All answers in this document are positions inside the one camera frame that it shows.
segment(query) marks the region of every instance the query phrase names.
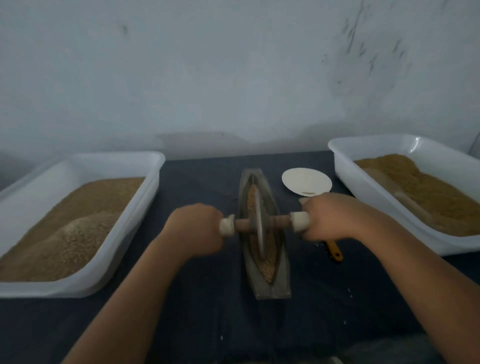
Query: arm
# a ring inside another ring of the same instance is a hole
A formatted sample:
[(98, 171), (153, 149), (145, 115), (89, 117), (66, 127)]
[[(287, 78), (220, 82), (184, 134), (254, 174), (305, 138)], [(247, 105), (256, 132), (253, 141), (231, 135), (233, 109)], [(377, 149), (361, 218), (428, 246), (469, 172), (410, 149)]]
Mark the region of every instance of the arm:
[(310, 199), (307, 240), (355, 238), (380, 260), (435, 347), (451, 364), (480, 363), (480, 287), (389, 216), (353, 197)]
[(171, 281), (192, 256), (221, 249), (221, 219), (201, 204), (175, 210), (63, 364), (143, 363)]

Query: white wall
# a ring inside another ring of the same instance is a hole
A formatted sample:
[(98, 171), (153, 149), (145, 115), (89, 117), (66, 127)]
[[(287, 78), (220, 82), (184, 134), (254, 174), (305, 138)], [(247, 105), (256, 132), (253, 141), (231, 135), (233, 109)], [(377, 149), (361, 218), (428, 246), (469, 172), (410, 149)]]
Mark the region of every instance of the white wall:
[(390, 132), (465, 151), (479, 16), (478, 0), (3, 0), (0, 185), (77, 151), (276, 153)]

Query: yellow handle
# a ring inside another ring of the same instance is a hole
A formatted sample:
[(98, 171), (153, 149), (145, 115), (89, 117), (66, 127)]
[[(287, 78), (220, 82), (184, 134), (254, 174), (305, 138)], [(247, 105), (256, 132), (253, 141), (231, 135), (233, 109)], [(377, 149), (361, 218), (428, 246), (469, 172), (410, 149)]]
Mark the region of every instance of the yellow handle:
[(327, 240), (325, 241), (325, 245), (327, 246), (328, 251), (332, 255), (332, 258), (337, 261), (341, 262), (343, 260), (343, 255), (340, 249), (338, 248), (338, 245), (336, 244), (335, 241), (333, 240)]

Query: hand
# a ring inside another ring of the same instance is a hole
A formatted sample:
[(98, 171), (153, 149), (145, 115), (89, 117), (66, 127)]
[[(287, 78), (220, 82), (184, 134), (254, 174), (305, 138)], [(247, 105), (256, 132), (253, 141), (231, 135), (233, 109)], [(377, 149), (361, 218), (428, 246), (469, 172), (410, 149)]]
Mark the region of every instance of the hand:
[(310, 215), (310, 227), (303, 234), (309, 241), (358, 239), (369, 220), (382, 215), (354, 197), (335, 193), (310, 198), (303, 210)]
[(223, 214), (204, 204), (177, 208), (171, 213), (159, 236), (175, 244), (189, 259), (193, 256), (210, 255), (223, 246), (218, 230)]

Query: white handle grip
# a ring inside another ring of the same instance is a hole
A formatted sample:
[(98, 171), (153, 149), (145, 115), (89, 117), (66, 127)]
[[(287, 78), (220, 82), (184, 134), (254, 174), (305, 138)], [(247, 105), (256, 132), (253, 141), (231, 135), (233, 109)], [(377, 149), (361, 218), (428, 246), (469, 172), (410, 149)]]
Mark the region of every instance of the white handle grip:
[(292, 229), (294, 232), (302, 232), (308, 229), (310, 226), (310, 215), (308, 212), (292, 212), (290, 213), (292, 220)]
[(222, 235), (224, 238), (229, 238), (235, 235), (235, 226), (233, 225), (234, 218), (235, 215), (230, 215), (227, 218), (221, 219), (218, 229), (220, 231), (220, 235)]

